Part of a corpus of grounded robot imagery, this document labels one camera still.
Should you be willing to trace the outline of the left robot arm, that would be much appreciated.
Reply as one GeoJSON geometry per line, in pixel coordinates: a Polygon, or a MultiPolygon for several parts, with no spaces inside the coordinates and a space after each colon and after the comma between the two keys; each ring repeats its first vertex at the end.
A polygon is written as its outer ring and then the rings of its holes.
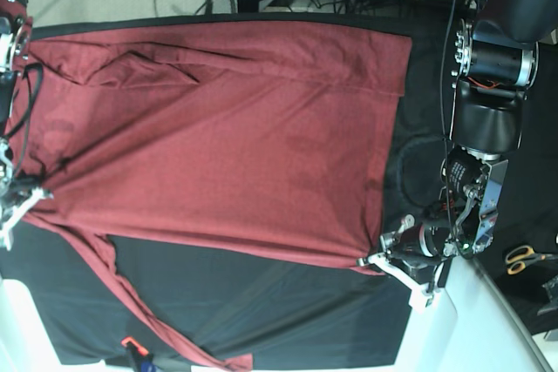
{"type": "Polygon", "coordinates": [[[493,241],[507,155],[522,137],[523,105],[540,65],[540,42],[557,25],[557,0],[476,0],[476,12],[451,12],[444,56],[453,56],[453,95],[442,98],[439,139],[443,186],[428,206],[415,206],[377,252],[359,261],[409,288],[412,309],[435,303],[456,257],[470,260],[493,241]]]}

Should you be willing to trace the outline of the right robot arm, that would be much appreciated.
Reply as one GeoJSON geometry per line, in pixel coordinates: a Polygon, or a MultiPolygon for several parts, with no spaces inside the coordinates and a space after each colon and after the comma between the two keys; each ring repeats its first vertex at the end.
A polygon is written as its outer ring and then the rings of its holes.
{"type": "Polygon", "coordinates": [[[13,229],[51,193],[37,175],[23,172],[31,114],[44,67],[28,62],[33,19],[28,0],[1,0],[1,248],[13,247],[13,229]]]}

